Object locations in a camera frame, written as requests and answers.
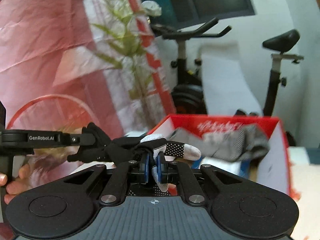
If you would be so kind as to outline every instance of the open cardboard box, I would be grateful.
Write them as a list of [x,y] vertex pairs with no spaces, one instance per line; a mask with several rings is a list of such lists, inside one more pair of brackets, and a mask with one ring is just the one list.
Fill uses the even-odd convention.
[[270,145],[270,151],[258,164],[256,182],[291,196],[288,143],[278,118],[175,114],[164,118],[150,131],[150,134],[156,133],[168,137],[176,128],[181,127],[201,138],[204,133],[237,130],[242,125],[252,123],[258,124],[264,130]]

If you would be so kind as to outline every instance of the white wall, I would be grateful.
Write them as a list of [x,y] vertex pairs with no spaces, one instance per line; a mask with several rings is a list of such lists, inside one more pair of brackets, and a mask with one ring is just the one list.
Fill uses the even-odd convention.
[[[200,49],[203,53],[238,59],[249,87],[263,107],[272,52],[263,49],[261,44],[268,38],[293,29],[294,23],[286,0],[252,0],[252,3],[256,11],[255,16],[221,20],[208,32],[216,33],[231,25],[232,31],[223,38],[188,41],[188,65],[193,68],[193,60]],[[157,44],[162,62],[167,67],[169,85],[173,88],[176,84],[175,70],[170,69],[169,65],[177,57],[177,46],[174,41],[163,41],[160,38],[157,38]],[[294,47],[291,52],[298,53],[299,48]],[[279,88],[274,115],[278,115],[284,121],[287,130],[295,133],[301,109],[300,95],[303,90],[300,65],[293,65],[290,61],[283,62],[282,73],[288,78],[288,85],[286,88]]]
[[295,28],[301,34],[299,51],[306,80],[298,142],[306,147],[320,143],[320,10],[316,0],[287,0]]

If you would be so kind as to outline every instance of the metal screw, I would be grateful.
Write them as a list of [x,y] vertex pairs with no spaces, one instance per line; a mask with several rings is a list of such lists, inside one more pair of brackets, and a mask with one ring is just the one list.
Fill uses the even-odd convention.
[[201,195],[192,195],[189,197],[189,200],[192,202],[192,203],[201,203],[204,201],[204,197],[201,196]]
[[116,196],[113,196],[113,195],[104,195],[101,197],[101,201],[104,203],[112,203],[116,200],[117,200]]

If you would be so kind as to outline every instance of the gray cloth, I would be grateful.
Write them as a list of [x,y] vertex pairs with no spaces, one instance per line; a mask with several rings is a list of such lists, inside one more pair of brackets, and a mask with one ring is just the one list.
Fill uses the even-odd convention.
[[228,162],[247,161],[264,157],[270,150],[268,138],[256,125],[243,125],[228,133],[205,134],[205,141],[183,128],[178,128],[170,140],[187,143],[201,151],[204,157]]

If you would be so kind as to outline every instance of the fingernail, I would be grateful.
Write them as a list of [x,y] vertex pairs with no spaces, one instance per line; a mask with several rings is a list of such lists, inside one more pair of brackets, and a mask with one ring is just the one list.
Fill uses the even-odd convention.
[[0,174],[0,183],[2,183],[5,179],[5,174]]

